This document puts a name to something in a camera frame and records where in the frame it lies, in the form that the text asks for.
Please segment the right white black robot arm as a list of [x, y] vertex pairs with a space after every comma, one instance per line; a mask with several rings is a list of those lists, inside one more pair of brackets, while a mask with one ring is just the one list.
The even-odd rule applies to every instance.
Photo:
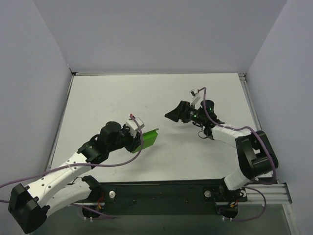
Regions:
[[227, 190], [237, 190], [278, 168], [279, 162], [271, 144], [263, 131], [237, 130], [218, 119], [212, 100], [202, 101], [199, 108], [181, 101], [165, 117], [174, 122], [188, 123], [202, 128], [205, 137], [221, 141], [237, 151], [239, 167], [227, 175], [223, 181]]

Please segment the green paper box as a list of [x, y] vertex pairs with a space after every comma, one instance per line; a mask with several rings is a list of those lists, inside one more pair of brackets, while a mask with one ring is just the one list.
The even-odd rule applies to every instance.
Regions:
[[158, 137], [158, 130], [159, 129], [156, 128], [154, 130], [143, 133], [143, 145], [141, 145], [141, 142], [139, 142], [139, 146], [135, 150], [133, 150], [132, 153], [137, 153], [140, 150], [152, 146]]

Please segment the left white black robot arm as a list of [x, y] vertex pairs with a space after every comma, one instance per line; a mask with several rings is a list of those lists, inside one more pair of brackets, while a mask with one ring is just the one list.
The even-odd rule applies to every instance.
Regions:
[[141, 119], [134, 117], [124, 125], [110, 121], [58, 168], [36, 176], [36, 181], [26, 186], [14, 186], [8, 211], [23, 232], [35, 231], [50, 215], [73, 202], [96, 201], [101, 186], [93, 177], [83, 177], [75, 184], [72, 181], [96, 166], [102, 166], [110, 152], [121, 148], [134, 152], [143, 147], [143, 127]]

